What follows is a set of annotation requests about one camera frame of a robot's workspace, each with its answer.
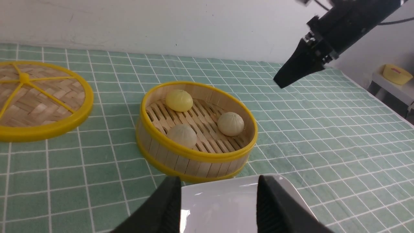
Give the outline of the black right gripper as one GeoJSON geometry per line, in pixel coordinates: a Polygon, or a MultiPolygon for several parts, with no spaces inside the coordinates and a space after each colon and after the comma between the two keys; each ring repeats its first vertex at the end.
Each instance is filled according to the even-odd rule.
{"type": "Polygon", "coordinates": [[[403,0],[334,0],[323,16],[314,16],[307,22],[310,31],[273,81],[285,88],[324,70],[324,63],[338,59],[404,3],[403,0]]]}

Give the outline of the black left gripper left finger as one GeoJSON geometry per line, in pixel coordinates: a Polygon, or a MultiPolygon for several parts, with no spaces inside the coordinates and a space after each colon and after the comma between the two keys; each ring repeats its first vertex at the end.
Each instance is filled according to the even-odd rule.
{"type": "Polygon", "coordinates": [[[181,179],[167,176],[155,192],[112,233],[179,233],[181,179]]]}

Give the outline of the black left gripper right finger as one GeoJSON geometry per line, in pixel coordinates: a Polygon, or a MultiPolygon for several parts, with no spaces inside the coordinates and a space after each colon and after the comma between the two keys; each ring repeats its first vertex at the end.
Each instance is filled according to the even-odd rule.
{"type": "Polygon", "coordinates": [[[258,233],[331,233],[302,208],[271,176],[260,175],[257,185],[258,233]]]}

